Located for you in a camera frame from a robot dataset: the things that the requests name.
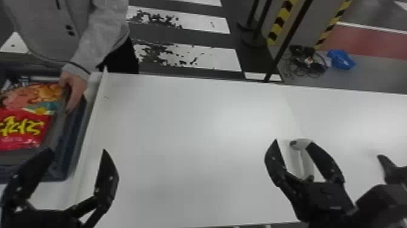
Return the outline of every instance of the gray jacket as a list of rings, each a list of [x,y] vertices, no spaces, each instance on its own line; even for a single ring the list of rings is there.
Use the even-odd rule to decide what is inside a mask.
[[[129,34],[128,0],[3,2],[16,32],[35,56],[85,80]]]

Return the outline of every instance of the red floor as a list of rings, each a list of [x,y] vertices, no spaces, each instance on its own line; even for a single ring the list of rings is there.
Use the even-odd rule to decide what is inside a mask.
[[[337,25],[321,50],[407,60],[407,35]]]

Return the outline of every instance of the blue object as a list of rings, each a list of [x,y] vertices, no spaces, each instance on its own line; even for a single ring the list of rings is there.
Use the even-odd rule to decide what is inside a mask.
[[[332,59],[332,65],[338,69],[349,70],[356,65],[343,49],[330,49],[327,55]]]

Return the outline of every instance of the food package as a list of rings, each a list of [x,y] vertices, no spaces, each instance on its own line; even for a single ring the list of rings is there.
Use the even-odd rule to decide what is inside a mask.
[[[62,88],[55,82],[11,86],[0,93],[0,153],[41,146],[56,111]]]

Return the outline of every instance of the hand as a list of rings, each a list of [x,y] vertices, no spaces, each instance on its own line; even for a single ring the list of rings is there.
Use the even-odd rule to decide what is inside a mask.
[[[59,86],[65,87],[67,84],[72,89],[71,97],[69,98],[66,107],[66,112],[70,112],[81,100],[81,96],[84,94],[86,88],[88,87],[88,83],[81,77],[64,71],[61,73],[61,77],[59,78]]]

